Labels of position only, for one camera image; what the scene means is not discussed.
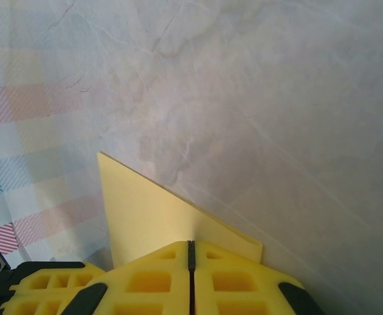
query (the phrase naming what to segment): yellow plastic sheet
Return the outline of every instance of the yellow plastic sheet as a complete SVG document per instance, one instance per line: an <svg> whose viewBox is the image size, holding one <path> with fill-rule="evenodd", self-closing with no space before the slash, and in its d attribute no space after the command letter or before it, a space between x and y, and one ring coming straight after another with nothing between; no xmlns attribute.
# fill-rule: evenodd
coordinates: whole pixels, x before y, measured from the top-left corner
<svg viewBox="0 0 383 315"><path fill-rule="evenodd" d="M122 163L98 154L114 268L177 241L205 241L256 262L260 242Z"/></svg>

